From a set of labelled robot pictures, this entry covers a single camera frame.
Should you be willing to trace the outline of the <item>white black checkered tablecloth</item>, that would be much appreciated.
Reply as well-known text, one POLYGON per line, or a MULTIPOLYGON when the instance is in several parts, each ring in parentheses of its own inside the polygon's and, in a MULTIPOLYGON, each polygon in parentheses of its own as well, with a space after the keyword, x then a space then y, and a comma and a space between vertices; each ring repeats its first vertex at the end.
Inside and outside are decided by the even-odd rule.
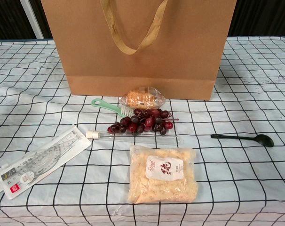
MULTIPOLYGON (((52 40, 0 42, 0 167, 69 124, 120 120, 91 101, 71 94, 52 40)), ((0 193, 0 226, 285 226, 285 38, 228 38, 211 99, 163 109, 179 119, 168 135, 196 150, 194 202, 128 203, 130 144, 96 140, 15 199, 0 193)))

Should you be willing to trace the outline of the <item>teal table pad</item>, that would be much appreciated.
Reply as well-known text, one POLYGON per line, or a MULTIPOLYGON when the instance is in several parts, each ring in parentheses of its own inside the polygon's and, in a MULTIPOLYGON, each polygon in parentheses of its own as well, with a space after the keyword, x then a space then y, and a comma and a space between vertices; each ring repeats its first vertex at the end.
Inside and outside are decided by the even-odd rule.
POLYGON ((53 39, 0 39, 0 42, 30 42, 30 41, 49 41, 53 39))

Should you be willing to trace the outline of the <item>white partition post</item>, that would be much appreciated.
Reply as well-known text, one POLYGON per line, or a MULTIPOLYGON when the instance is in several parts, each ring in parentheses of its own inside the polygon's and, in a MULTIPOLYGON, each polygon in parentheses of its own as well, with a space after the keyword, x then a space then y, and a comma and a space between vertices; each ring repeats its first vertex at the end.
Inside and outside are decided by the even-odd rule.
POLYGON ((23 10, 37 39, 44 39, 43 33, 29 0, 20 0, 23 10))

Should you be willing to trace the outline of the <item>green brush white bristles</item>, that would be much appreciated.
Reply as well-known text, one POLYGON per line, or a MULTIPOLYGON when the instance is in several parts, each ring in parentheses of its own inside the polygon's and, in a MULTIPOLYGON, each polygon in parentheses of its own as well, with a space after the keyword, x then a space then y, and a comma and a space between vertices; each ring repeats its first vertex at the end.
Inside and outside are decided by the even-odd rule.
POLYGON ((112 104, 109 104, 99 98, 93 99, 91 101, 91 105, 94 107, 99 107, 99 108, 103 108, 103 109, 107 109, 109 111, 112 111, 116 114, 118 114, 121 117, 132 117, 134 115, 134 110, 130 107, 126 107, 126 106, 115 106, 112 104))

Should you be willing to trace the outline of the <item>ruler set clear package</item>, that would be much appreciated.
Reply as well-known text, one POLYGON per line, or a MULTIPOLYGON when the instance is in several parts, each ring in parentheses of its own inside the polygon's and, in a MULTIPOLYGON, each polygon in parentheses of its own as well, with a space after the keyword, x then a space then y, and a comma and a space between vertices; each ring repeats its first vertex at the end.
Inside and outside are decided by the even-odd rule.
POLYGON ((0 193, 12 200, 90 146, 75 126, 0 168, 0 193))

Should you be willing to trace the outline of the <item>glass test tube with cork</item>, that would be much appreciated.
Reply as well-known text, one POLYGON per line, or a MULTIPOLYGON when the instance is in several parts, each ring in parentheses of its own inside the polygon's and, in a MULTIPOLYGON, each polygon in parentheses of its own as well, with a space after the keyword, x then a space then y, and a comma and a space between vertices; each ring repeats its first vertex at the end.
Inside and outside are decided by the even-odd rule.
POLYGON ((178 136, 159 136, 153 134, 132 134, 132 133, 109 133, 96 130, 88 130, 86 132, 87 139, 106 140, 116 142, 128 142, 135 144, 157 144, 177 146, 183 141, 178 136))

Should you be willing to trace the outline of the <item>bread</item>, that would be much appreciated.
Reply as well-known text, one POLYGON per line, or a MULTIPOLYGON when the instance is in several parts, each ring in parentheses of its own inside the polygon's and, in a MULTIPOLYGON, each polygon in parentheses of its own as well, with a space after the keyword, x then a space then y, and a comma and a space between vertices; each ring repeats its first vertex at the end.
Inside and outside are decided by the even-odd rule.
POLYGON ((154 87, 139 87, 119 98, 119 103, 134 109, 158 109, 166 98, 154 87))

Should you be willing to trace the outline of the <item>clear bag yellow flakes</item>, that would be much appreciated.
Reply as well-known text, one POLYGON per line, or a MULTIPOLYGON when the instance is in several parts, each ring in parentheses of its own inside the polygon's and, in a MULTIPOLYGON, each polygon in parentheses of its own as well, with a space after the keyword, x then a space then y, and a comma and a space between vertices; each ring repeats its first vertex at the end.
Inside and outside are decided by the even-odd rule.
POLYGON ((130 148, 128 201, 131 203, 192 202, 198 193, 195 150, 191 148, 130 148))

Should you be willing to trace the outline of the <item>brown paper bag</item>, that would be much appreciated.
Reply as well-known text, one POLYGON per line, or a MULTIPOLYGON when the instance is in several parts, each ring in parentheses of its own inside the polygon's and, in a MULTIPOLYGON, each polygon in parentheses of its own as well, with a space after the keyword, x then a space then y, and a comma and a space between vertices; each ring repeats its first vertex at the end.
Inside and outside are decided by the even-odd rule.
POLYGON ((237 0, 41 0, 74 95, 209 100, 237 0))

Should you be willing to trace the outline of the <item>black plastic spoon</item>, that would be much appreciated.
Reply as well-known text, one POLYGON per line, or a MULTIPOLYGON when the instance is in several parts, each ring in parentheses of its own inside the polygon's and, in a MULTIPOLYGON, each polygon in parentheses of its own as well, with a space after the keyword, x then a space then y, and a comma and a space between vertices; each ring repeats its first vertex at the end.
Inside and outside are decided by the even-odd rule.
POLYGON ((244 137, 244 136, 229 136, 221 134, 212 134, 211 138, 215 139, 243 139, 243 140, 252 140, 265 147, 274 147, 274 141, 267 135, 258 134, 255 137, 244 137))

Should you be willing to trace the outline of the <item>red grape bunch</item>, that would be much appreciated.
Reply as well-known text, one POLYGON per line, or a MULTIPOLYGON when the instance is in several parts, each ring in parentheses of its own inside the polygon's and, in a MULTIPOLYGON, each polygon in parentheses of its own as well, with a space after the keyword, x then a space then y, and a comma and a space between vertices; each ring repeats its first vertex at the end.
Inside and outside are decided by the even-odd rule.
POLYGON ((134 114, 126 116, 113 123, 107 128, 107 132, 114 133, 132 133, 134 135, 143 132, 154 132, 164 136, 174 126, 174 118, 172 113, 161 109, 134 109, 134 114))

